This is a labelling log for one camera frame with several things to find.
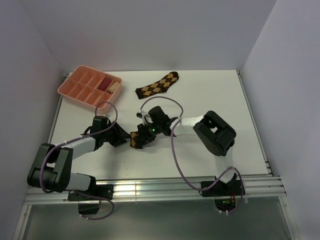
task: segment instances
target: white wall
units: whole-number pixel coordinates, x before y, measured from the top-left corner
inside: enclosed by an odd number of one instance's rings
[[[37,148],[57,107],[59,67],[18,0],[0,1],[0,234],[12,239]]]
[[[303,239],[320,236],[320,1],[278,0],[242,79]]]
[[[64,71],[242,69],[276,0],[21,0]]]

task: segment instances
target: purple cable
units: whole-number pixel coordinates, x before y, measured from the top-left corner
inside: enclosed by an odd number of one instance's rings
[[[88,217],[88,216],[81,215],[81,217],[84,218],[84,219],[87,219],[87,220],[102,220],[102,219],[105,219],[105,218],[109,217],[115,210],[115,204],[109,199],[106,199],[106,198],[103,198],[103,197],[99,197],[99,196],[91,196],[91,195],[85,194],[85,193],[80,192],[80,191],[75,191],[75,192],[78,193],[79,195],[87,197],[87,198],[97,199],[97,200],[101,200],[101,201],[107,201],[107,202],[111,203],[111,205],[112,205],[112,209],[110,210],[110,212],[107,215],[104,215],[104,216],[101,216],[101,217]]]
[[[233,213],[235,210],[238,209],[240,203],[241,203],[242,200],[243,200],[243,196],[244,196],[244,183],[243,183],[243,181],[242,181],[242,177],[241,177],[240,172],[239,172],[238,169],[236,169],[235,167],[230,166],[230,167],[228,167],[226,170],[224,170],[223,173],[221,173],[220,176],[218,176],[217,179],[216,179],[210,186],[204,187],[204,188],[199,188],[199,187],[196,187],[196,186],[192,185],[191,182],[189,182],[189,180],[185,177],[185,175],[183,174],[183,172],[182,172],[182,170],[181,170],[181,168],[180,168],[180,166],[179,166],[179,163],[178,163],[178,160],[177,160],[176,151],[175,151],[175,146],[174,146],[174,136],[175,136],[175,135],[174,135],[174,131],[175,131],[176,126],[181,122],[182,115],[184,114],[184,108],[181,106],[180,103],[178,103],[177,101],[175,101],[175,100],[173,100],[173,99],[171,99],[171,98],[169,98],[169,97],[166,97],[166,96],[154,96],[154,97],[149,98],[147,101],[145,101],[145,102],[142,104],[142,106],[141,106],[140,109],[142,109],[142,108],[145,106],[145,104],[146,104],[147,102],[149,102],[150,100],[152,100],[152,99],[157,99],[157,98],[170,100],[170,101],[176,103],[176,104],[181,108],[181,113],[180,113],[180,115],[179,115],[179,119],[178,119],[178,121],[173,125],[172,130],[171,130],[171,135],[170,135],[170,139],[171,139],[171,149],[172,149],[172,155],[173,155],[173,159],[174,159],[175,166],[176,166],[179,174],[181,175],[182,179],[185,181],[185,183],[186,183],[190,188],[192,188],[192,189],[194,189],[194,190],[197,190],[197,191],[201,191],[201,192],[203,191],[203,192],[204,192],[204,191],[207,191],[207,190],[211,189],[214,185],[216,185],[217,182],[223,177],[223,175],[224,175],[226,172],[234,169],[234,170],[236,171],[236,173],[238,174],[238,176],[239,176],[239,178],[240,178],[240,182],[241,182],[241,196],[240,196],[240,201],[239,201],[239,203],[236,204],[235,208],[232,209],[231,211],[228,211],[229,214],[230,214],[230,213]]]
[[[97,110],[98,110],[98,107],[99,107],[101,104],[110,104],[110,105],[113,107],[113,109],[115,110],[115,119],[114,119],[113,123],[112,123],[109,127],[107,127],[106,129],[103,129],[103,130],[101,130],[101,131],[97,131],[97,132],[95,132],[95,133],[90,133],[90,134],[88,134],[88,135],[84,135],[84,136],[81,136],[81,137],[77,137],[77,138],[72,139],[72,140],[70,140],[70,141],[67,141],[67,142],[58,144],[58,145],[54,146],[54,147],[47,153],[47,155],[45,156],[45,158],[44,158],[44,160],[43,160],[43,163],[42,163],[42,165],[41,165],[41,169],[40,169],[39,181],[40,181],[40,187],[41,187],[42,191],[45,192],[46,194],[49,194],[49,193],[52,193],[52,192],[53,192],[53,191],[47,190],[46,187],[45,187],[45,183],[44,183],[44,172],[45,172],[45,167],[46,167],[46,165],[47,165],[47,161],[48,161],[49,156],[50,156],[56,149],[58,149],[58,148],[60,148],[60,147],[62,147],[62,146],[65,146],[65,145],[68,145],[68,144],[72,144],[72,143],[74,143],[74,142],[76,142],[76,141],[79,141],[79,140],[81,140],[81,139],[85,139],[85,138],[92,137],[92,136],[95,136],[95,135],[98,135],[98,134],[102,134],[102,133],[108,131],[109,129],[111,129],[111,128],[116,124],[116,122],[117,122],[117,120],[118,120],[118,110],[117,110],[116,106],[115,106],[113,103],[111,103],[111,102],[108,102],[108,101],[102,101],[102,102],[100,102],[100,103],[96,106],[96,108],[95,108],[95,112],[94,112],[94,113],[95,113],[95,116],[97,116]],[[90,198],[93,198],[93,199],[98,199],[98,200],[107,201],[107,202],[111,203],[112,206],[113,206],[113,207],[112,207],[112,210],[111,210],[106,216],[99,217],[99,218],[93,218],[93,219],[90,217],[90,218],[88,218],[88,219],[90,219],[90,220],[104,219],[104,218],[110,216],[110,215],[112,214],[112,212],[114,211],[114,209],[115,209],[114,203],[113,203],[112,201],[110,201],[109,199],[102,198],[102,197],[97,197],[97,196],[87,195],[87,194],[82,193],[82,192],[78,192],[78,193],[79,193],[80,195],[85,196],[85,197],[90,197]]]

